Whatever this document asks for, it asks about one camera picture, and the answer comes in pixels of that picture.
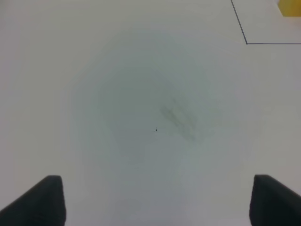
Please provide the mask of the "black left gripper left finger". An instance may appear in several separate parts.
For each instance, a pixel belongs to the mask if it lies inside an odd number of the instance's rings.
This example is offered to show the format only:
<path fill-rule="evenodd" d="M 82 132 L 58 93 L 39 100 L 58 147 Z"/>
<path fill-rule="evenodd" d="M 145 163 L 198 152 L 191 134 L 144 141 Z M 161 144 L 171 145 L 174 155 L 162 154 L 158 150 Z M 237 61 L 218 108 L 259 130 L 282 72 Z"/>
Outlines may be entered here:
<path fill-rule="evenodd" d="M 0 211 L 2 226 L 64 226 L 63 181 L 49 175 Z"/>

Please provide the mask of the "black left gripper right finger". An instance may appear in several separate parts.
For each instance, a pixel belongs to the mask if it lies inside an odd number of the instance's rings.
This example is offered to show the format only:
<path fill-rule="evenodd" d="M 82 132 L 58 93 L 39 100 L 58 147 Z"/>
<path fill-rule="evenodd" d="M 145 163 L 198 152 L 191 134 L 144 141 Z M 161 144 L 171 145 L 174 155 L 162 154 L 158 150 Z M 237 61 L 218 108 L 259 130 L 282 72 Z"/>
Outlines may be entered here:
<path fill-rule="evenodd" d="M 255 175 L 249 219 L 252 226 L 300 226 L 301 196 L 269 175 Z"/>

